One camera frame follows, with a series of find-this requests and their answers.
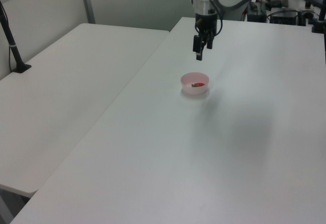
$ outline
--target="black cable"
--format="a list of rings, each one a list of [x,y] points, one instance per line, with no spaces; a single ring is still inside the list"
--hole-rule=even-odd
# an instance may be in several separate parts
[[[281,11],[277,11],[277,12],[271,13],[271,14],[267,15],[266,17],[267,17],[267,19],[268,19],[268,17],[271,17],[271,16],[273,16],[273,15],[281,14],[281,13],[286,13],[286,12],[295,12],[295,13],[299,13],[299,11],[297,11],[297,10],[281,10]]]
[[[10,64],[10,47],[9,47],[9,69],[10,69],[10,72],[12,72],[11,64]]]
[[[318,17],[319,17],[319,14],[317,14],[316,12],[313,12],[313,11],[309,11],[309,10],[301,10],[301,13],[312,13],[312,14],[316,14]]]
[[[215,5],[215,3],[212,0],[209,0],[209,2],[214,6],[216,12],[218,13],[218,16],[220,18],[221,21],[221,26],[220,26],[220,30],[217,32],[217,34],[215,35],[215,37],[222,31],[223,28],[223,20],[222,20],[222,16],[221,13],[219,12],[219,9],[217,8],[217,6]]]

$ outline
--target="pink bowl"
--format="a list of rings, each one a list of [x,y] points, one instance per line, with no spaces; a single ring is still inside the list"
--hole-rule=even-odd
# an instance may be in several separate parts
[[[190,95],[199,95],[206,92],[208,88],[209,78],[207,75],[199,72],[192,72],[183,75],[181,78],[182,89]],[[192,84],[204,83],[202,87],[193,88]]]

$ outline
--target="food item in bowl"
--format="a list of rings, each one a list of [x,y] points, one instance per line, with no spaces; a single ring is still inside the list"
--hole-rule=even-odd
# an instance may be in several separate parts
[[[205,85],[204,83],[198,82],[198,83],[192,84],[192,87],[193,88],[198,88],[198,87],[202,87],[204,85]]]

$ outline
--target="white table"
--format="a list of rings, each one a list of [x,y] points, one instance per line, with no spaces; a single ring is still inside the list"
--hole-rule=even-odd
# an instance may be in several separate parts
[[[181,19],[12,224],[324,223],[323,35],[225,21],[200,62],[194,34]],[[182,93],[191,71],[207,94]]]
[[[1,80],[0,188],[31,197],[167,34],[82,24]]]

